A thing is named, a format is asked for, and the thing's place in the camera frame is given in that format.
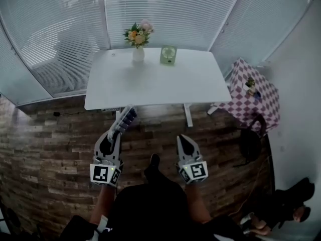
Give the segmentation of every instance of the white vase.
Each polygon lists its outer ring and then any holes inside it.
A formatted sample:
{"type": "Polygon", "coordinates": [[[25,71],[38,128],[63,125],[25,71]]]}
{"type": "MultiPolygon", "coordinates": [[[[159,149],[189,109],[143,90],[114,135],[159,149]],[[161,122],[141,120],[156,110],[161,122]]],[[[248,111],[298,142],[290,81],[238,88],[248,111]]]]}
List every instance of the white vase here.
{"type": "Polygon", "coordinates": [[[134,48],[133,52],[132,52],[132,59],[135,62],[142,62],[144,60],[145,57],[145,52],[143,47],[138,47],[138,48],[134,48]]]}

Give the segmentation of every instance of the person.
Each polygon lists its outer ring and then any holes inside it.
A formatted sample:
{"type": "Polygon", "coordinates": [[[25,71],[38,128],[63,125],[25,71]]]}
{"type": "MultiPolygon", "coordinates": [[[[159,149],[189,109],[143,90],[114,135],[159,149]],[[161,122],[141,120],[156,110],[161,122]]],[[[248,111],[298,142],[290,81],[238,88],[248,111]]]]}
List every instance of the person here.
{"type": "Polygon", "coordinates": [[[134,236],[142,239],[182,238],[186,235],[213,240],[209,228],[204,227],[211,217],[198,186],[189,184],[183,191],[178,183],[159,171],[159,162],[159,156],[153,154],[144,171],[148,184],[126,187],[115,200],[115,188],[102,186],[90,222],[74,216],[60,240],[91,239],[102,215],[108,218],[108,222],[99,240],[134,236]]]}
{"type": "Polygon", "coordinates": [[[276,190],[273,195],[262,200],[254,212],[242,218],[241,225],[246,225],[248,221],[251,224],[245,228],[244,233],[268,235],[278,223],[281,228],[285,221],[305,221],[311,208],[306,207],[303,202],[309,200],[313,194],[314,184],[307,178],[288,190],[276,190]]]}

